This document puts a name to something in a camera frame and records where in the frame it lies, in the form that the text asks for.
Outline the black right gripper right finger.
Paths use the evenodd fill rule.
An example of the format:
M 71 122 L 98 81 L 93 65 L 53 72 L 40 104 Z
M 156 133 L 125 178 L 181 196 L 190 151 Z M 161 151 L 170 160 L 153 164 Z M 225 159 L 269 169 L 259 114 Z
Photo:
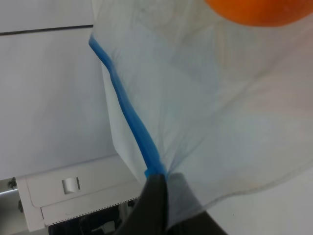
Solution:
M 174 173 L 167 181 L 168 235 L 225 235 L 191 191 L 185 177 Z

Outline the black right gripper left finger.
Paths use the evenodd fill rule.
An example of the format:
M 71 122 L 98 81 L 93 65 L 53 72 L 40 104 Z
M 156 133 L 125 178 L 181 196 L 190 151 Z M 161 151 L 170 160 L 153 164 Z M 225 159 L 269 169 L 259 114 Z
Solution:
M 116 235 L 165 235 L 168 198 L 165 177 L 150 175 L 134 210 L 115 232 Z

